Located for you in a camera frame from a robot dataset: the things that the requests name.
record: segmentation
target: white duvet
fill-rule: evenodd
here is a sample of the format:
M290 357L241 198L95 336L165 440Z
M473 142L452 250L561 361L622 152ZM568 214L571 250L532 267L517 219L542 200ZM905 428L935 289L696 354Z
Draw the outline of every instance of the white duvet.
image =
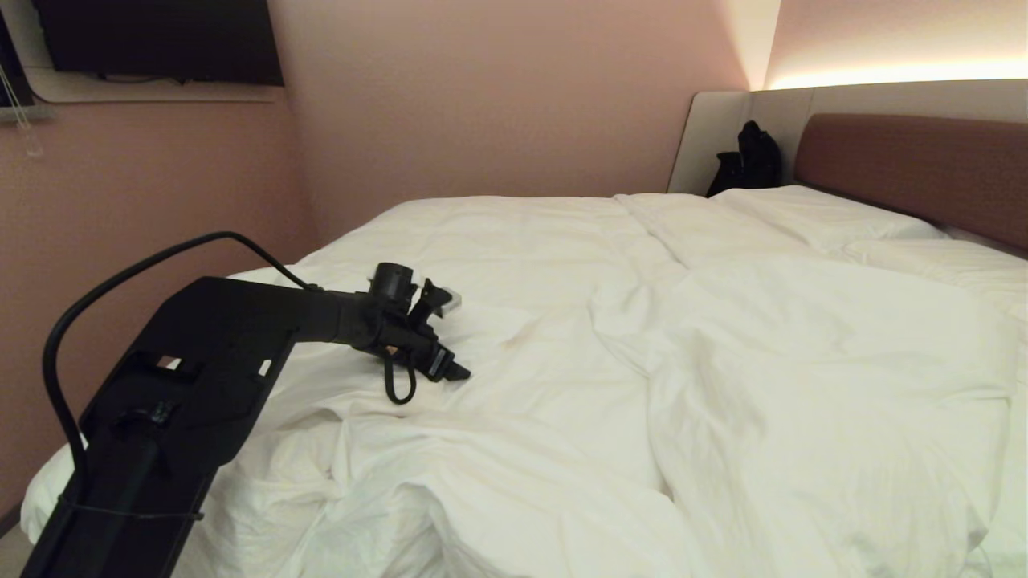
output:
M300 261L453 287L436 328L474 375L396 407L376 360L297 348L176 576L959 572L995 507L1009 322L798 250L688 270L651 232L625 200L427 201ZM29 490L33 540L68 467Z

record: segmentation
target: white panel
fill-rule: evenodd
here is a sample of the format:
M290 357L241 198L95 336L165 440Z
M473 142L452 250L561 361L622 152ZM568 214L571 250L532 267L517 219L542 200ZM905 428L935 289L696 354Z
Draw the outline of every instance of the white panel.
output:
M718 173L719 152L738 150L750 93L699 93L693 98L667 192L704 194Z
M813 88L762 91L754 93L750 117L778 143L782 156L782 178L793 182L793 159L807 125Z
M1028 80L954 80L823 86L810 114L910 114L980 120L1028 120Z

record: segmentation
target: wall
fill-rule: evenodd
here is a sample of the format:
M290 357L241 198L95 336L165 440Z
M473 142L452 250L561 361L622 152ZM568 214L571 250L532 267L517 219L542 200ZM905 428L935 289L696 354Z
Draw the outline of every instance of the wall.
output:
M728 26L750 91L764 88L781 0L722 0Z
M272 2L327 242L412 197L665 190L722 0Z
M315 246L284 98L57 112L37 128L39 160L0 125L0 516L62 443L40 352L75 299L140 258L212 230L251 236L287 261ZM200 275L260 266L223 243L130 282L72 328L60 371L76 414L172 291Z
M1025 0L782 0L766 85L1025 77Z

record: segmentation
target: pillow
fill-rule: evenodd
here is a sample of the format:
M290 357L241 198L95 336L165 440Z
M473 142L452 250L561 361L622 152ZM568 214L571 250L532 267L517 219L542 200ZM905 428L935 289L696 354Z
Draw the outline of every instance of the pillow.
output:
M702 196L640 193L615 200L689 268L772 254L824 258L760 219Z
M732 189L711 201L752 215L822 253L866 239L946 239L928 223L805 186Z
M956 240L859 241L850 260L962 287L1028 323L1028 260Z

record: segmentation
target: brown upholstered headboard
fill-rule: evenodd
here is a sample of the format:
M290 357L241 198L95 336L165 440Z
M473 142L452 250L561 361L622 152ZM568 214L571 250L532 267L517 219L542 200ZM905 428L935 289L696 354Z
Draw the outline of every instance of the brown upholstered headboard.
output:
M815 114L796 179L1028 250L1028 124Z

